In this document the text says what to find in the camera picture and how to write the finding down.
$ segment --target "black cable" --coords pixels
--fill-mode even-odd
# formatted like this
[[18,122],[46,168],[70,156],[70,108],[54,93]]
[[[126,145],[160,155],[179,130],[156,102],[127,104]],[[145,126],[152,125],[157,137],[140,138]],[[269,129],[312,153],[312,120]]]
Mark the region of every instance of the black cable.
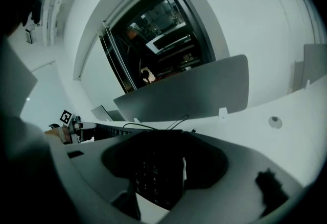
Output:
[[143,127],[147,127],[147,128],[153,129],[153,130],[157,130],[156,128],[153,128],[153,127],[150,127],[150,126],[146,126],[146,125],[143,125],[143,124],[132,123],[132,122],[129,122],[129,123],[125,124],[125,125],[123,126],[123,128],[124,128],[126,125],[129,125],[129,124],[132,124],[132,125],[138,125],[138,126],[143,126]]
[[185,115],[183,115],[182,117],[180,117],[177,121],[175,121],[173,124],[171,124],[166,130],[168,130],[172,125],[174,125],[175,123],[177,123],[179,120],[181,120],[181,119],[183,119],[183,117],[185,117],[185,116],[187,116],[187,118],[186,119],[184,119],[184,120],[182,120],[182,121],[180,121],[178,124],[176,124],[175,126],[173,126],[172,128],[171,128],[171,130],[172,129],[174,129],[177,125],[179,125],[180,123],[182,123],[183,121],[186,121],[188,118],[189,118],[189,115],[188,114],[185,114]]

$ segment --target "cable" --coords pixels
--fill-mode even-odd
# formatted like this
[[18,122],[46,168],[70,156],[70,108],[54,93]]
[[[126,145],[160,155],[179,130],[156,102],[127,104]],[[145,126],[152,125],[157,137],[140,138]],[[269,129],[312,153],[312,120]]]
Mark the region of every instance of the cable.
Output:
[[188,115],[188,114],[185,114],[185,115],[183,115],[182,117],[180,117],[177,121],[175,121],[173,124],[171,124],[171,125],[170,125],[166,130],[168,130],[172,125],[174,125],[175,123],[177,123],[179,120],[183,119],[183,117],[185,117],[185,116],[187,116],[186,119],[180,121],[178,124],[176,124],[175,126],[173,126],[173,127],[171,128],[171,130],[174,129],[177,125],[179,125],[179,124],[182,123],[183,121],[186,121],[186,120],[189,118],[189,115]]
[[143,127],[147,127],[147,128],[150,128],[150,129],[153,129],[153,130],[157,130],[156,128],[153,128],[153,127],[150,127],[150,126],[146,126],[146,125],[142,125],[142,124],[137,124],[137,123],[127,123],[123,126],[123,128],[126,126],[126,125],[129,125],[129,124],[132,124],[132,125],[138,125],[138,126],[143,126]]

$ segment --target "window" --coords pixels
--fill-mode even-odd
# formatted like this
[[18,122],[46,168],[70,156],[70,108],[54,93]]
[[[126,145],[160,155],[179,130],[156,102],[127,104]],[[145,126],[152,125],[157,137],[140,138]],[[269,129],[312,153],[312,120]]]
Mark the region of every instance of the window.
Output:
[[141,0],[107,29],[105,52],[129,92],[214,61],[203,32],[184,0]]

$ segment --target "desk surface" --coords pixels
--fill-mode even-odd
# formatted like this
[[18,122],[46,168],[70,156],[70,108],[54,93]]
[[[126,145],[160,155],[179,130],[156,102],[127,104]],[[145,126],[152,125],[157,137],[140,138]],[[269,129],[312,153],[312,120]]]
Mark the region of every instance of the desk surface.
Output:
[[[229,114],[224,121],[217,116],[187,120],[176,129],[191,131],[250,147],[295,177],[302,185],[318,176],[327,151],[327,76],[285,97]],[[283,126],[273,129],[268,119],[279,117]],[[126,122],[99,122],[122,127]],[[145,122],[166,129],[172,121]]]

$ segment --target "white desk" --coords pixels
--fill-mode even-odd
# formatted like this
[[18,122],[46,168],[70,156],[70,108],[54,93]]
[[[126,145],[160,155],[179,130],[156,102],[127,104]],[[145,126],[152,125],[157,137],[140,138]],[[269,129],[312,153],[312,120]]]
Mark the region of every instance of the white desk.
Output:
[[[273,129],[268,119],[278,116],[283,126]],[[126,122],[100,122],[122,127]],[[172,121],[144,125],[166,129]],[[327,76],[273,102],[218,117],[193,119],[176,127],[253,148],[266,155],[302,185],[312,183],[327,151]]]

